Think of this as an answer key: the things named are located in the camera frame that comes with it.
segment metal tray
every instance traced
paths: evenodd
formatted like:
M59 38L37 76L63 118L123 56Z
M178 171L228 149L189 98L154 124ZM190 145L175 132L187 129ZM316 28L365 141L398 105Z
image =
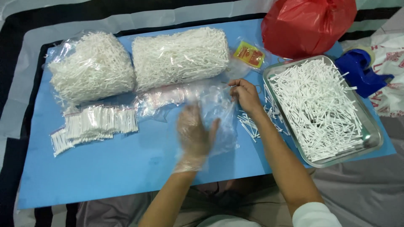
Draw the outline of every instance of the metal tray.
M369 153L371 151L379 149L382 144L383 144L383 134L380 131L379 126L377 125L377 122L375 119L372 117L370 114L368 108L365 106L361 98L358 96L358 94L352 90L349 90L347 92L347 96L350 100L355 100L356 102L354 103L356 109L358 110L356 112L357 116L359 117L360 122L362 123L363 129L363 144L362 145L357 145L352 149L349 149L347 151L343 151L339 154L337 154L334 157L331 158L326 158L322 160L318 160L315 162L310 161L305 153L303 152L302 147L300 146L299 141L297 140L297 137L295 135L295 132L293 131L292 127L289 124L288 119L286 118L286 115L282 109L282 105L279 103L278 99L276 98L276 95L274 91L272 90L271 83L268 79L275 76L275 74L280 74L283 71L285 71L287 68L292 67L294 65L301 65L303 62L307 60L316 60L316 59L324 59L324 62L327 65L334 65L334 62L329 59L327 56L324 55L319 55L319 56L314 56L306 59L298 59L298 60L290 60L290 61L285 61L282 63L278 63L272 66L269 66L268 68L265 69L263 73L263 78L265 84L268 86L269 91L274 98L274 101L276 105L278 105L278 108L280 110L280 113L282 114L282 117L285 121L286 126L289 128L290 135L293 138L293 141L296 144L297 149L299 150L301 156L303 159L311 166L316 167L316 168L324 168L327 166L331 166L343 161L346 161L348 159L358 157L361 155L364 155L366 153ZM349 87L348 84L344 81L343 85L346 87Z

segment transparent glove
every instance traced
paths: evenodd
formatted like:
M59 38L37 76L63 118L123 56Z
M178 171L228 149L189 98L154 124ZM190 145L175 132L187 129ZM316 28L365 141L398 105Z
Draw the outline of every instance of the transparent glove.
M179 115L177 131L183 156L174 168L174 173L199 171L215 141L220 119L215 119L209 131L202 123L198 105L187 105Z

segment blue mat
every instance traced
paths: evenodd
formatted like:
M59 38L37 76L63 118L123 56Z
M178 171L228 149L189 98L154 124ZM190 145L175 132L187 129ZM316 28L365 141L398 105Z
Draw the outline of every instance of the blue mat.
M261 19L219 23L209 25L225 31L230 46L236 45L236 38L262 42ZM190 28L173 29L147 34L120 37L119 40L131 52L131 41L136 36L173 34ZM327 52L339 57L341 46L336 43ZM272 57L278 63L278 57ZM49 134L64 124L60 107L50 92L51 73L44 70L36 97L32 118L31 136L21 178L18 209L51 206L86 200L95 200L133 193L159 190L170 176L179 149L175 122L180 108L173 109L167 116L168 123L149 120L140 124L140 133L127 138L116 136L113 140L94 142L72 148L53 157ZM251 72L246 79L263 87L262 75ZM364 100L383 130L384 144L380 150L355 160L374 158L395 153L395 149L368 99ZM194 184L223 181L271 173L265 160L260 139L254 143L244 128L237 124L239 149L234 152L213 156L208 169L198 173ZM288 146L298 153L292 139L284 137Z

